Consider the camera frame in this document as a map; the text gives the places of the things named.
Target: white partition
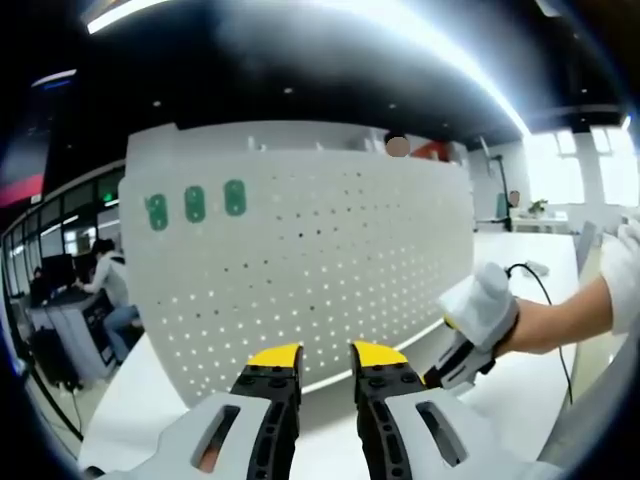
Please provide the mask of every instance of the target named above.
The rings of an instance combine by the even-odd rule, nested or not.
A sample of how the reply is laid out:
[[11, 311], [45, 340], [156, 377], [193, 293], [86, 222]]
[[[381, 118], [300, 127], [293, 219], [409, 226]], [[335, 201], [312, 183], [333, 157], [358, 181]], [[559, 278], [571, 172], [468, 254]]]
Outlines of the white partition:
[[[206, 136], [190, 137], [164, 142], [157, 167], [128, 157], [138, 168], [120, 184], [131, 295], [189, 406], [228, 390], [255, 352], [291, 342], [305, 347], [304, 385], [330, 383], [350, 368], [349, 342], [406, 343], [471, 270], [471, 197], [457, 165], [327, 150], [216, 155], [194, 145]], [[229, 181], [244, 186], [240, 215], [225, 201]], [[193, 186], [205, 214], [189, 221]], [[157, 195], [167, 224], [154, 230]]]

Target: blue jeans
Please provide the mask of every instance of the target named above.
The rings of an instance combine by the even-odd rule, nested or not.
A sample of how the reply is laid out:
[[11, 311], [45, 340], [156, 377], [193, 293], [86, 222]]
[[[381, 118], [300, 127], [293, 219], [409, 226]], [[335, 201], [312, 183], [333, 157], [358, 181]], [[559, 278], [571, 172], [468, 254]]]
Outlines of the blue jeans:
[[131, 322], [139, 317], [138, 308], [135, 305], [130, 305], [128, 307], [114, 308], [113, 312], [104, 319], [104, 330], [109, 337], [109, 343], [111, 343], [113, 353], [119, 362], [124, 362], [127, 358], [127, 355], [129, 355], [129, 347], [118, 330], [131, 325]]

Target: white desk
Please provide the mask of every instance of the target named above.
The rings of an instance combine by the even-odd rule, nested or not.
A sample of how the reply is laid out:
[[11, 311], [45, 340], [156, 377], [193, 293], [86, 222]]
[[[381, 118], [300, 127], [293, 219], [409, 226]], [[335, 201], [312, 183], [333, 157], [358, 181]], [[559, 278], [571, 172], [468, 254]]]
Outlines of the white desk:
[[[578, 273], [571, 237], [541, 234], [476, 234], [476, 260], [493, 260], [508, 266], [535, 260], [550, 267], [543, 279], [551, 299], [560, 302], [578, 289]], [[544, 302], [533, 279], [516, 273], [515, 294]], [[422, 373], [431, 366], [437, 335], [427, 335], [409, 347], [412, 366]], [[565, 348], [569, 371], [575, 346]], [[303, 397], [301, 436], [291, 479], [368, 479], [362, 445], [356, 433], [353, 383], [339, 382]], [[566, 381], [558, 352], [535, 356], [510, 354], [501, 358], [487, 377], [462, 399], [486, 415], [501, 443], [527, 460], [540, 454], [551, 433], [566, 394]], [[105, 471], [129, 470], [155, 451], [160, 432], [186, 412], [184, 403], [145, 336], [131, 352], [87, 428], [78, 463]]]
[[569, 216], [567, 212], [556, 212], [555, 215], [542, 215], [540, 217], [511, 217], [513, 231], [518, 231], [521, 227], [538, 227], [549, 229], [551, 233], [565, 233], [569, 227]]

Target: potted plant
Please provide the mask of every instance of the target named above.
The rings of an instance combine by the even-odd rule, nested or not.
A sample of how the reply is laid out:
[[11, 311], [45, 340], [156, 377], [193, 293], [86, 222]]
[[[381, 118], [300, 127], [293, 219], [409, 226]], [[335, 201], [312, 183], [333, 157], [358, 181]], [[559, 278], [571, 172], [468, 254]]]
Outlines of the potted plant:
[[549, 201], [543, 198], [540, 200], [536, 200], [529, 207], [529, 213], [534, 217], [539, 217], [544, 213], [545, 206], [547, 205], [547, 203], [549, 203]]

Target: ceiling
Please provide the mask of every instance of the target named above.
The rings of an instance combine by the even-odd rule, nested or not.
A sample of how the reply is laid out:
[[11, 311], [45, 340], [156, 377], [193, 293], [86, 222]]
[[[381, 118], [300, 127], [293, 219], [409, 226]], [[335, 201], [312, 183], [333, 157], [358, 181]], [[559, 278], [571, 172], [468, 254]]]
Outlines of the ceiling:
[[[520, 136], [476, 82], [397, 35], [327, 9], [238, 7], [248, 3], [174, 0], [89, 35], [87, 2], [23, 2], [13, 41], [25, 53], [3, 94], [0, 139], [29, 85], [68, 69], [77, 74], [56, 114], [48, 190], [123, 158], [130, 133], [168, 122], [323, 120], [470, 148], [480, 135], [490, 145]], [[407, 3], [481, 65], [532, 131], [626, 114], [582, 32], [534, 0]]]

